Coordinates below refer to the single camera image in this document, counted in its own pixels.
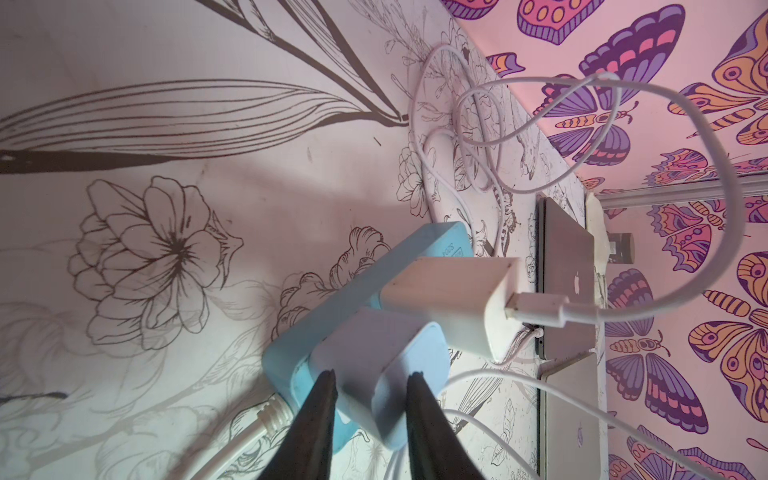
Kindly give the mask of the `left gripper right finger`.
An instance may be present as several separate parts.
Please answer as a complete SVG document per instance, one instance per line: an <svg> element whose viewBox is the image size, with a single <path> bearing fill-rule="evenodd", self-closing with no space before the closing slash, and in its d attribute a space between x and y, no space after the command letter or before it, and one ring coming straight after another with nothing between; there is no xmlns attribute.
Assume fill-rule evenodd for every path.
<svg viewBox="0 0 768 480"><path fill-rule="evenodd" d="M420 372L410 375L407 381L406 422L412 479L484 479Z"/></svg>

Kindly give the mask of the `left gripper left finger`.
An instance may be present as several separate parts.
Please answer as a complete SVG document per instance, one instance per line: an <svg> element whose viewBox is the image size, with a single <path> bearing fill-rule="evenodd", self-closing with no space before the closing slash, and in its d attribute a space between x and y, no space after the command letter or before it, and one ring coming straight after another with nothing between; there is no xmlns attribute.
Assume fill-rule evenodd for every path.
<svg viewBox="0 0 768 480"><path fill-rule="evenodd" d="M335 372L325 370L259 480L330 478L337 398Z"/></svg>

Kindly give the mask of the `light blue charger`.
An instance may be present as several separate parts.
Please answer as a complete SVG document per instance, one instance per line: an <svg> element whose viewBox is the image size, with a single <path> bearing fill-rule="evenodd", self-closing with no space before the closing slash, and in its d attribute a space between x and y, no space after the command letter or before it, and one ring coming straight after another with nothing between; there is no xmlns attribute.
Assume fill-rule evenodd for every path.
<svg viewBox="0 0 768 480"><path fill-rule="evenodd" d="M314 348L308 365L313 377L335 373L342 425L362 429L396 451L407 441L408 378L420 373L430 391L439 393L450 355L438 323L364 307Z"/></svg>

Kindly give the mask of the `white laptop charger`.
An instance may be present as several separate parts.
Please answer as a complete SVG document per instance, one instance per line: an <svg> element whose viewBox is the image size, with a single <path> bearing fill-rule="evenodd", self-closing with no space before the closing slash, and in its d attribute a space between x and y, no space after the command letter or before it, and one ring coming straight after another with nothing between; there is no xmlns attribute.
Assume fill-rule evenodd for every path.
<svg viewBox="0 0 768 480"><path fill-rule="evenodd" d="M506 313L518 267L516 258L420 257L382 288L380 303L434 321L450 347L500 363L520 330Z"/></svg>

